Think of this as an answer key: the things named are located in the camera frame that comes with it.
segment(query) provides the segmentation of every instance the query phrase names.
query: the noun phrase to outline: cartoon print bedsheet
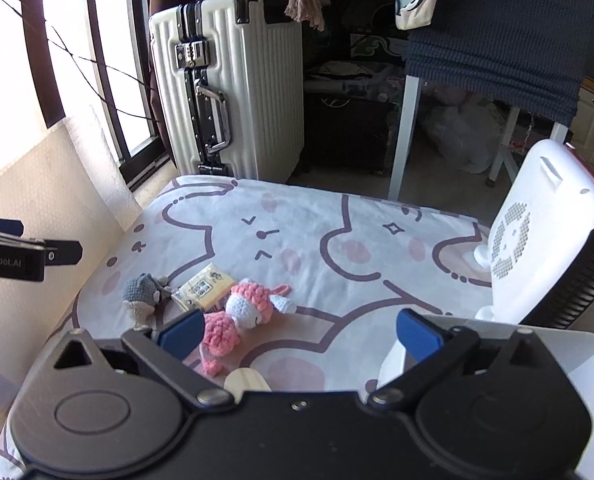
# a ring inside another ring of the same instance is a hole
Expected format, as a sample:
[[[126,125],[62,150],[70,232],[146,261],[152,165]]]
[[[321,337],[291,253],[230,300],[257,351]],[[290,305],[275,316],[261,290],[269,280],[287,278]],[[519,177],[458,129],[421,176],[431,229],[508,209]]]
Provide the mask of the cartoon print bedsheet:
[[[111,250],[52,342],[73,327],[114,338],[132,327],[126,280],[150,272],[180,286],[214,262],[234,279],[293,289],[296,314],[243,334],[222,360],[223,382],[256,368],[274,390],[376,386],[404,306],[474,317],[491,304],[490,275],[473,249],[487,229],[472,218],[348,194],[217,176],[174,179]],[[174,302],[157,325],[181,313]],[[198,352],[186,363],[201,370]],[[0,478],[21,474],[10,430],[0,437]]]

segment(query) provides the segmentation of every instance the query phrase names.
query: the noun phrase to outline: window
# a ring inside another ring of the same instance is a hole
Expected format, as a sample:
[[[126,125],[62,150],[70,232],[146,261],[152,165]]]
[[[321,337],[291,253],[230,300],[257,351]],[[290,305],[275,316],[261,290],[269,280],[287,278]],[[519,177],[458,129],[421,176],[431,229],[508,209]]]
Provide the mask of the window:
[[[106,64],[137,78],[126,0],[95,1]],[[108,71],[108,78],[117,108],[133,115],[144,115],[139,83],[115,70]],[[151,137],[146,119],[120,113],[119,122],[131,153],[135,153],[137,147]]]
[[[0,168],[92,107],[126,182],[145,178],[164,155],[140,83],[146,0],[22,1],[0,0]]]
[[[21,10],[17,0],[5,1]],[[0,0],[0,168],[37,144],[45,131],[22,25]]]
[[[100,120],[110,151],[114,159],[119,160],[103,104],[95,93],[97,82],[93,63],[81,57],[72,59],[65,50],[58,47],[63,46],[63,40],[66,47],[76,56],[94,59],[88,39],[86,13],[86,0],[44,0],[44,17],[49,24],[46,27],[46,35],[54,42],[49,43],[49,49],[55,78],[66,115],[74,115],[82,107],[92,106]]]

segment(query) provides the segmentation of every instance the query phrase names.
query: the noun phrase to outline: navy blue cloth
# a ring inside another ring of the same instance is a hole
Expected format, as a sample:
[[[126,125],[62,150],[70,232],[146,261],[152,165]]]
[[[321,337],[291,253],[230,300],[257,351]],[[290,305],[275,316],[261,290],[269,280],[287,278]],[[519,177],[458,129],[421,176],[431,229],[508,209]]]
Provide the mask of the navy blue cloth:
[[[565,126],[576,115],[594,0],[437,0],[407,72]]]

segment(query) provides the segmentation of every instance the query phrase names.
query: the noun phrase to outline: window bar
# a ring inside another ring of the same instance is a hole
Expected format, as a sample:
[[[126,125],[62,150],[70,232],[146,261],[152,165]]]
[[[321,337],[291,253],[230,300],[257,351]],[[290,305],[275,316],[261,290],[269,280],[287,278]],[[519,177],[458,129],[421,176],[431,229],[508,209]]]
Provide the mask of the window bar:
[[[88,41],[90,42],[90,49],[93,54],[93,58],[97,61],[93,63],[93,70],[95,73],[95,79],[97,81],[98,93],[105,101],[102,101],[104,108],[104,115],[108,122],[110,129],[110,135],[113,138],[115,149],[120,158],[121,162],[126,162],[131,158],[131,153],[128,150],[128,145],[124,139],[124,133],[122,131],[122,125],[119,123],[119,114],[115,107],[115,101],[113,99],[113,92],[110,89],[110,81],[108,79],[108,70],[106,69],[106,62],[104,61],[104,52],[101,46],[100,36],[100,22],[98,21],[97,4],[95,0],[86,0],[88,7],[87,14],[87,28],[88,28]]]
[[[148,84],[146,76],[148,74],[148,3],[146,0],[126,0],[128,8],[128,22],[130,24],[131,42],[133,44],[133,56],[135,56],[135,70],[137,78]],[[151,99],[148,88],[140,86],[142,102],[146,117],[152,119]],[[147,121],[151,137],[157,136],[152,121]]]
[[[159,160],[166,152],[160,137],[148,139],[135,151],[135,155],[127,163],[122,164],[119,171],[131,190],[137,187],[158,167],[163,160]]]
[[[44,122],[49,128],[65,117],[64,106],[57,88],[53,61],[48,49],[43,0],[21,0],[21,15],[24,27],[24,42],[28,64],[42,110]]]

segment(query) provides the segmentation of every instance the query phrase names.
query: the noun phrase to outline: suitcase handle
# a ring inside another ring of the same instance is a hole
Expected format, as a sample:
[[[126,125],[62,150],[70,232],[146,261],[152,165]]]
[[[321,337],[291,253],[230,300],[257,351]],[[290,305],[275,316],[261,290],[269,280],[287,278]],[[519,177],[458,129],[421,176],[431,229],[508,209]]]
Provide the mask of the suitcase handle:
[[[195,87],[198,95],[203,95],[212,101],[217,101],[217,120],[213,121],[215,126],[215,136],[218,140],[217,144],[207,146],[208,153],[217,153],[226,148],[232,140],[231,123],[228,117],[228,106],[226,102],[226,95],[208,86],[198,84]]]

